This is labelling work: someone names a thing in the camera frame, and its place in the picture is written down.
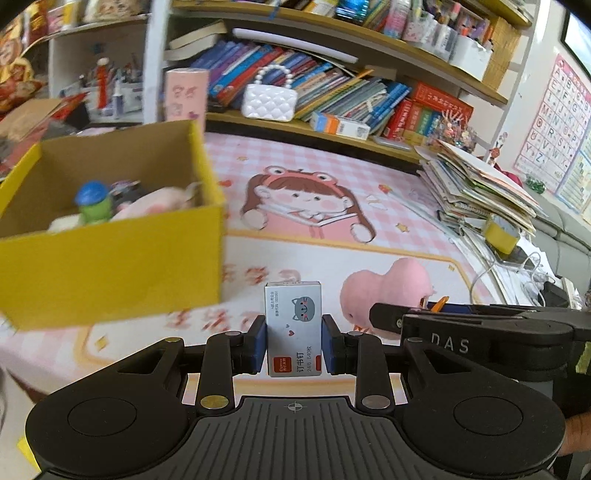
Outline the person's right hand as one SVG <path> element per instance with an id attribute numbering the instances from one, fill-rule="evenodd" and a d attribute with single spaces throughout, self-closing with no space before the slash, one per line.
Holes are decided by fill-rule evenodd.
<path id="1" fill-rule="evenodd" d="M 591 412 L 575 415 L 566 421 L 565 439 L 559 455 L 591 450 Z"/>

